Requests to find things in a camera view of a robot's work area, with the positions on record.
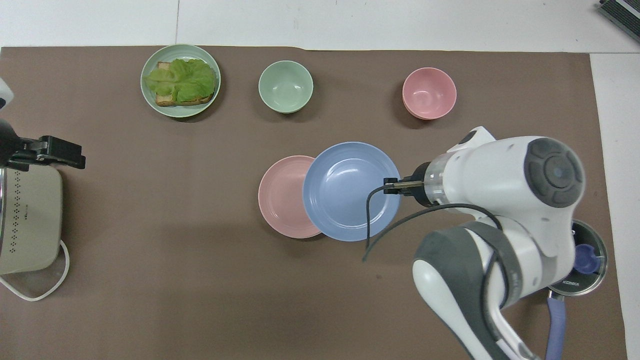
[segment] white surface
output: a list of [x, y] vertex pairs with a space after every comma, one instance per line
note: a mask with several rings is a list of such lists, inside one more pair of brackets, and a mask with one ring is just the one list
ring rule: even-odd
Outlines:
[[633, 53], [597, 1], [181, 0], [178, 42], [305, 49]]
[[592, 54], [602, 152], [629, 359], [640, 359], [640, 54]]
[[0, 46], [175, 42], [178, 0], [0, 2]]
[[640, 44], [596, 0], [37, 0], [0, 2], [0, 47], [297, 45], [310, 49], [568, 51], [594, 54], [616, 264], [630, 360], [640, 360], [636, 159]]

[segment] bread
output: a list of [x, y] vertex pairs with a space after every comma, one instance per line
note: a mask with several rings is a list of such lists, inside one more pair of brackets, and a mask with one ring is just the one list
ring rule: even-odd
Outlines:
[[[169, 64], [171, 63], [166, 63], [163, 61], [159, 61], [158, 62], [158, 68], [159, 69], [169, 69]], [[182, 102], [175, 102], [173, 100], [173, 97], [171, 94], [166, 95], [166, 96], [160, 96], [158, 94], [156, 94], [156, 104], [158, 106], [191, 106], [191, 105], [200, 105], [200, 104], [206, 104], [207, 102], [211, 101], [211, 98], [213, 97], [213, 94], [207, 96], [207, 97], [197, 97], [196, 99], [190, 100], [190, 101], [182, 101]]]

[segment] green plate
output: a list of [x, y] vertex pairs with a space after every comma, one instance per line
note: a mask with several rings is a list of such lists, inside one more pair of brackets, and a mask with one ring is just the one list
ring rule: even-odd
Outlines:
[[[157, 63], [159, 61], [170, 63], [175, 59], [183, 59], [187, 61], [189, 59], [200, 59], [210, 66], [216, 75], [216, 87], [213, 90], [213, 97], [211, 98], [211, 101], [206, 104], [193, 106], [158, 106], [156, 104], [156, 93], [149, 90], [149, 87], [145, 84], [143, 77], [149, 75], [151, 70], [154, 70], [157, 67]], [[169, 117], [190, 117], [203, 112], [218, 96], [221, 82], [222, 77], [220, 76], [220, 68], [218, 67], [218, 63], [216, 63], [216, 60], [214, 60], [213, 57], [203, 49], [195, 45], [188, 44], [169, 45], [156, 51], [156, 53], [147, 60], [145, 67], [142, 68], [142, 74], [140, 74], [140, 89], [142, 90], [142, 95], [145, 97], [145, 100], [147, 100], [149, 106], [157, 112]]]

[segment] blue handle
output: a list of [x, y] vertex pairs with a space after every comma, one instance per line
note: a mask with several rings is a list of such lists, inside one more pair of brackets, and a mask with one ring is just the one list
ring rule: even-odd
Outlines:
[[547, 342], [547, 354], [545, 360], [560, 360], [564, 347], [564, 330], [566, 328], [566, 308], [564, 301], [547, 298], [549, 315], [551, 316], [551, 327], [549, 329], [549, 340]]

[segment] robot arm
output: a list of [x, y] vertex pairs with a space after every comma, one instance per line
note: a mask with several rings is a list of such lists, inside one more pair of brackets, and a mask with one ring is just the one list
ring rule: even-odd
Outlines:
[[427, 207], [472, 204], [500, 219], [502, 230], [476, 210], [455, 210], [476, 221], [428, 234], [413, 264], [418, 292], [472, 358], [539, 359], [500, 309], [571, 270], [572, 215], [584, 192], [583, 173], [575, 153], [557, 140], [495, 140], [477, 127], [398, 181], [424, 186], [387, 191]]

